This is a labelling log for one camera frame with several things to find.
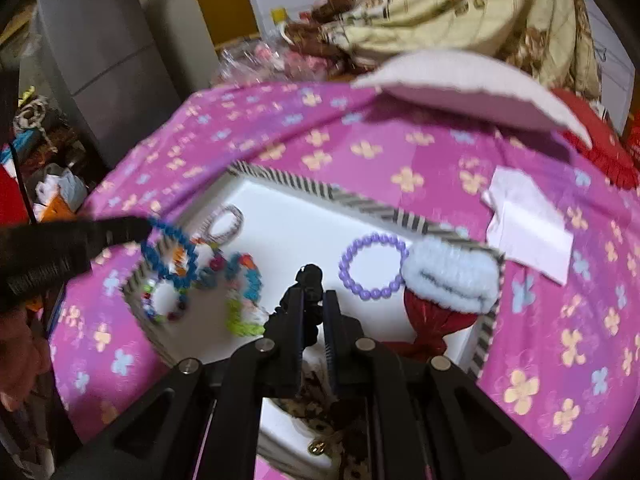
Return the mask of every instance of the hand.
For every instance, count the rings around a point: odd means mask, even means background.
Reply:
[[[49,344],[33,337],[23,308],[0,317],[0,402],[6,409],[18,409],[50,366]]]

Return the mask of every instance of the pillow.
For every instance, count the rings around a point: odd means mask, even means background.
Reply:
[[[549,90],[521,70],[473,52],[403,54],[352,85],[380,86],[405,101],[521,130],[569,130],[591,147],[587,129]]]
[[[631,156],[620,144],[618,135],[591,109],[587,101],[572,92],[556,88],[554,94],[571,108],[576,117],[587,128],[593,147],[587,149],[571,133],[564,133],[581,155],[588,158],[594,166],[609,177],[614,186],[622,189],[638,187],[638,172]]]

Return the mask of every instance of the red fabric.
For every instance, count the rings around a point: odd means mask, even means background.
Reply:
[[[0,225],[29,221],[18,183],[0,166]]]
[[[574,115],[587,128],[593,147],[587,148],[571,132],[564,132],[564,137],[575,146],[580,154],[588,158],[602,173],[607,175],[612,184],[622,189],[637,187],[638,172],[634,167],[633,159],[620,144],[616,133],[596,115],[588,102],[581,97],[561,88],[555,88],[553,93],[571,108]]]
[[[404,290],[404,309],[417,337],[413,343],[385,342],[397,354],[419,361],[443,355],[447,349],[443,336],[473,325],[478,314],[463,314],[436,303],[421,300],[408,288]]]

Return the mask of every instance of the blue beaded bracelet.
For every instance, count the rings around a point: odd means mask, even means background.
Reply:
[[[395,278],[392,279],[387,286],[384,286],[383,288],[372,288],[371,290],[367,290],[362,285],[354,281],[354,279],[349,274],[349,268],[351,267],[353,257],[358,254],[361,248],[369,247],[371,244],[388,244],[395,247],[400,253],[401,265],[409,255],[409,249],[406,248],[406,244],[402,240],[398,240],[398,237],[396,235],[372,233],[362,238],[356,238],[353,241],[353,244],[349,245],[349,247],[347,247],[347,250],[342,254],[342,258],[338,263],[338,268],[340,269],[338,277],[346,288],[348,288],[356,296],[359,296],[363,301],[379,300],[380,298],[390,298],[391,295],[394,292],[397,292],[402,285],[402,276],[400,274],[396,274]]]
[[[160,280],[170,280],[176,289],[189,288],[191,283],[197,279],[197,259],[196,246],[191,243],[187,236],[177,227],[162,222],[157,218],[149,218],[149,223],[152,227],[161,230],[166,236],[172,238],[184,247],[187,256],[187,274],[186,276],[180,276],[179,274],[172,274],[169,272],[169,267],[162,261],[162,257],[158,254],[155,248],[150,246],[146,241],[140,244],[140,251],[145,260],[149,262],[151,268],[158,272],[158,278]]]

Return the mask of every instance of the red pillow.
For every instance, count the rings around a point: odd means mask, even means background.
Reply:
[[[622,189],[633,189],[638,186],[638,172],[631,156],[624,150],[616,133],[607,123],[601,120],[591,109],[588,102],[572,92],[555,88],[553,93],[571,108],[571,111],[587,128],[593,148],[584,143],[571,132],[564,132],[567,139],[583,156],[599,168],[612,184]]]

